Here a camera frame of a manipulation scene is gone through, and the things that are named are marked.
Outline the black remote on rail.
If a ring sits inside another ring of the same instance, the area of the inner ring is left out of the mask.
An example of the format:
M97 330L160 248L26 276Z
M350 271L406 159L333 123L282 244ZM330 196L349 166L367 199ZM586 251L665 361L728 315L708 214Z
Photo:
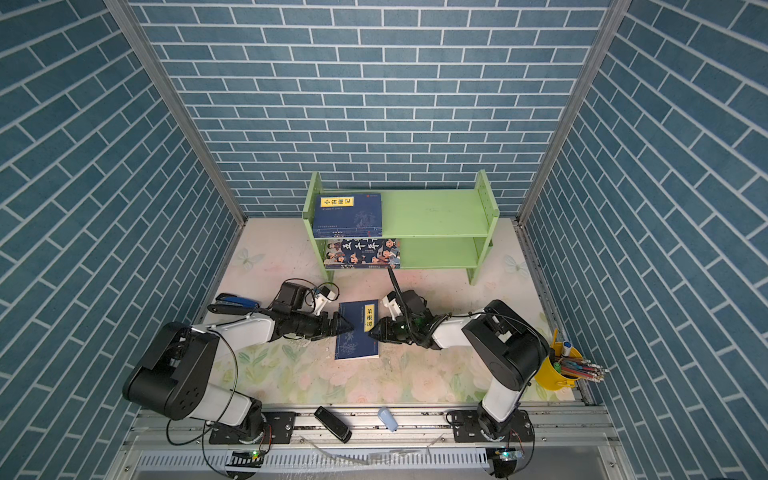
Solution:
M340 442L346 444L351 439L350 427L327 408L319 406L314 412L314 417Z

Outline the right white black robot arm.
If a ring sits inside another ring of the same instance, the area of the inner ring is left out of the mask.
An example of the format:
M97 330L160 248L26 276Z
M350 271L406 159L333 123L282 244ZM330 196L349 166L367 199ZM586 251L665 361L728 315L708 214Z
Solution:
M390 315L368 335L379 342L445 350L471 347L493 380L480 402L488 429L509 423L529 383L549 356L549 345L536 329L501 300L480 311L434 315L413 290L395 291L383 300Z

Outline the black blue stapler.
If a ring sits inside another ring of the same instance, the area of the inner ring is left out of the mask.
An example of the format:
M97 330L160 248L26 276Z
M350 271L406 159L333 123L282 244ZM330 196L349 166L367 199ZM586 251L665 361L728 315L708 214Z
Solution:
M235 316L245 316L259 308L258 301L229 293L217 295L215 300L207 306L210 313Z

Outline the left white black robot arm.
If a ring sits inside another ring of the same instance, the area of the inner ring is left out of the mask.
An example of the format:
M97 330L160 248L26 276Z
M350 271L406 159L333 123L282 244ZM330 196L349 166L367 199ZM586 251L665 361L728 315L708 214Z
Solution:
M254 437L263 423L261 402L211 382L214 363L252 345L286 337L318 341L349 333L353 326L325 307L340 289L302 279L284 281L265 307L221 293L208 311L231 318L203 326L170 322L161 327L126 379L123 397L169 420L195 418L240 429Z

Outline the yellow pen holder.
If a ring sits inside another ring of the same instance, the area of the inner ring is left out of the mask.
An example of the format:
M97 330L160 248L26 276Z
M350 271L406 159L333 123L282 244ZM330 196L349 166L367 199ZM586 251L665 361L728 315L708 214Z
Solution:
M606 373L603 366L583 357L570 342L559 341L558 330L555 330L548 354L535 380L542 388L557 391L575 388L579 381L603 382Z

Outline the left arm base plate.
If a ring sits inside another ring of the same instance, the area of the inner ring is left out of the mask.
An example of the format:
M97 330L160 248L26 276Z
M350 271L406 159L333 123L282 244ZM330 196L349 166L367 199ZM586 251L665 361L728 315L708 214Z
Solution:
M291 411L262 412L249 415L240 425L217 423L209 437L212 445L289 444L297 414Z

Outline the illustrated cartoon cover book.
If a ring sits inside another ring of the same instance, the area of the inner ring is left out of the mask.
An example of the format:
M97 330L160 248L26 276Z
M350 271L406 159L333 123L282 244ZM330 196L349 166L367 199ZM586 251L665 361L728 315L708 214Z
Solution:
M326 269L398 269L401 266L400 241L397 239L335 239L327 243L323 254Z

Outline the small blue book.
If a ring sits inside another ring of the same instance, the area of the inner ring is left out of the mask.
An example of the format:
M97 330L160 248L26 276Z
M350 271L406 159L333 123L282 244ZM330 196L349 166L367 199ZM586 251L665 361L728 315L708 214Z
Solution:
M344 302L339 306L339 314L353 326L353 330L337 337L334 359L376 358L379 342L370 337L369 332L378 320L378 301Z

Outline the green wooden shelf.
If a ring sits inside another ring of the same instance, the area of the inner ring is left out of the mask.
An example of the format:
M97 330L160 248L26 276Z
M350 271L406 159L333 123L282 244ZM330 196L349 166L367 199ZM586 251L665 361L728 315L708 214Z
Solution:
M401 267L464 269L477 283L500 209L485 171L472 189L381 190L383 236L400 241Z

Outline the light blue eraser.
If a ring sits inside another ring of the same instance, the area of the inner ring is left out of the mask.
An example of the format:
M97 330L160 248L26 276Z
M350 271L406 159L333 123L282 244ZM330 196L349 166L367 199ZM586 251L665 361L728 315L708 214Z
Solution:
M390 432L396 432L398 430L399 424L393 413L387 407L380 407L377 412L377 417Z

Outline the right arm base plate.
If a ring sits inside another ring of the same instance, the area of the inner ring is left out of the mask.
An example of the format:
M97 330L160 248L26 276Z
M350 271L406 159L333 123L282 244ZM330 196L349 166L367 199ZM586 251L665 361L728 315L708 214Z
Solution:
M445 414L454 441L457 443L479 442L532 442L534 427L528 412L516 409L504 421L493 419L485 410L449 410Z

